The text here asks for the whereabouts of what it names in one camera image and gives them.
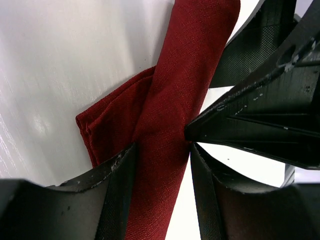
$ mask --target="fabric fold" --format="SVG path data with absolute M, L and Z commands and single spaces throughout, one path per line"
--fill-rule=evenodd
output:
M 189 156 L 184 127 L 201 109 L 240 0 L 176 0 L 156 67 L 76 117 L 93 167 L 139 151 L 127 240 L 163 240 Z

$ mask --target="maroon towel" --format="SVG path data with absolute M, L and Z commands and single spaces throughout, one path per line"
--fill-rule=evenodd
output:
M 76 117 L 93 167 L 138 145 L 127 240 L 165 239 L 189 156 L 184 127 L 200 111 L 239 11 L 240 0 L 176 0 L 156 67 Z

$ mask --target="folded cloth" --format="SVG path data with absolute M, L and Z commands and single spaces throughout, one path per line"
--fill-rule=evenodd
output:
M 93 167 L 137 143 L 127 240 L 166 237 L 190 150 L 184 127 L 200 111 L 239 11 L 240 0 L 176 0 L 157 65 L 76 117 Z

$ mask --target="black plastic part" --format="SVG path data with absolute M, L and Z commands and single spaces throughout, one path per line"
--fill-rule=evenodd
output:
M 314 0 L 277 51 L 185 128 L 186 139 L 320 169 L 319 23 Z
M 191 147 L 202 240 L 319 240 L 320 184 L 276 188 L 249 179 Z
M 265 0 L 247 26 L 223 51 L 210 88 L 234 86 L 261 66 L 297 22 L 296 0 Z
M 2 240 L 123 240 L 136 147 L 61 186 L 0 180 Z

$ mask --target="round hole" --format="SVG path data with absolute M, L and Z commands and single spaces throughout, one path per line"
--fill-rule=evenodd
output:
M 284 54 L 279 58 L 277 65 L 282 66 L 282 65 L 290 63 L 292 60 L 293 54 L 295 53 L 295 50 L 296 50 L 296 45 L 293 45 L 290 48 L 288 48 L 284 52 Z

